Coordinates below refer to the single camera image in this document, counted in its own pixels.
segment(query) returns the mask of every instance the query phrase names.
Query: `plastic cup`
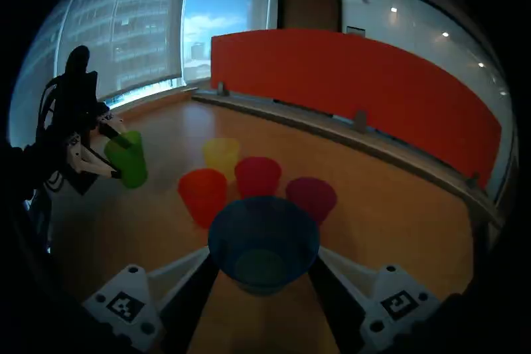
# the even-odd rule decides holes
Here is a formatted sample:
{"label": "plastic cup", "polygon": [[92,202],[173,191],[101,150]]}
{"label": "plastic cup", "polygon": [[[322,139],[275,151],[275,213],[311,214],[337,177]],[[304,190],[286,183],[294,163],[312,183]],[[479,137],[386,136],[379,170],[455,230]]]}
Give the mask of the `plastic cup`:
{"label": "plastic cup", "polygon": [[312,177],[290,181],[286,186],[286,198],[307,212],[321,225],[337,203],[334,189],[326,182]]}
{"label": "plastic cup", "polygon": [[111,139],[105,145],[104,153],[111,164],[121,171],[121,182],[125,187],[134,189],[144,184],[147,169],[139,132],[125,132]]}
{"label": "plastic cup", "polygon": [[234,167],[240,157],[240,144],[232,138],[212,138],[203,146],[204,162],[217,170],[231,183],[235,180]]}
{"label": "plastic cup", "polygon": [[194,170],[181,177],[177,191],[194,221],[208,228],[227,203],[227,178],[213,169]]}
{"label": "plastic cup", "polygon": [[246,157],[235,170],[242,199],[275,195],[282,175],[280,165],[268,157]]}
{"label": "plastic cup", "polygon": [[243,290],[270,295],[308,271],[319,250],[319,229],[285,199],[253,197],[230,203],[216,216],[208,248]]}

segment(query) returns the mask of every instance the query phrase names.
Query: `red cup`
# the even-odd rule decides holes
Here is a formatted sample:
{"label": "red cup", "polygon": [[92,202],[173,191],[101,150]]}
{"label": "red cup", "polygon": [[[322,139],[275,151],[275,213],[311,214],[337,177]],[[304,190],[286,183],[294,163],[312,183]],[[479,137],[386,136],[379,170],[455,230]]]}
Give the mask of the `red cup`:
{"label": "red cup", "polygon": [[268,157],[246,157],[234,168],[242,199],[273,196],[278,189],[282,169]]}
{"label": "red cup", "polygon": [[303,209],[321,225],[337,203],[334,189],[326,182],[312,177],[290,181],[286,187],[286,199]]}
{"label": "red cup", "polygon": [[194,221],[208,228],[227,202],[227,178],[213,169],[194,170],[181,177],[177,191]]}

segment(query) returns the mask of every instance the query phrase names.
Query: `yellow cup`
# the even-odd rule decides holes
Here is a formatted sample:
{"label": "yellow cup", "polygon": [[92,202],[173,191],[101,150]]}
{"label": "yellow cup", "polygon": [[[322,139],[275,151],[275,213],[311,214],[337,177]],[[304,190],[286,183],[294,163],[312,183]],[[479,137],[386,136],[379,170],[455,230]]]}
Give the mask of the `yellow cup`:
{"label": "yellow cup", "polygon": [[212,138],[203,145],[206,166],[223,173],[227,182],[233,182],[234,168],[240,158],[240,144],[233,138]]}

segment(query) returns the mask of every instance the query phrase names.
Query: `sky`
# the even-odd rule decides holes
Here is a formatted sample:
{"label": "sky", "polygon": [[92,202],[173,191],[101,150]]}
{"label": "sky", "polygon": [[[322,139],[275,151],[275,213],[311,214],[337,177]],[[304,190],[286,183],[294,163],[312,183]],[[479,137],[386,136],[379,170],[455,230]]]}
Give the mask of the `sky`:
{"label": "sky", "polygon": [[194,43],[205,43],[210,52],[210,38],[246,31],[252,0],[186,0],[184,17],[185,59],[190,58]]}

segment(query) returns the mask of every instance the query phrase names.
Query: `cloud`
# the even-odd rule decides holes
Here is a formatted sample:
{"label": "cloud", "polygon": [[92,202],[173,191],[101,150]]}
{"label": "cloud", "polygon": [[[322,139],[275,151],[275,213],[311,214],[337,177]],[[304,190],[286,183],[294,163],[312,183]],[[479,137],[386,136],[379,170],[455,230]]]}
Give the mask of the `cloud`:
{"label": "cloud", "polygon": [[200,37],[202,35],[212,35],[210,32],[212,29],[223,29],[244,22],[244,18],[235,15],[216,18],[212,18],[210,15],[194,15],[192,17],[185,17],[185,25],[183,28],[184,40],[185,43],[200,41]]}

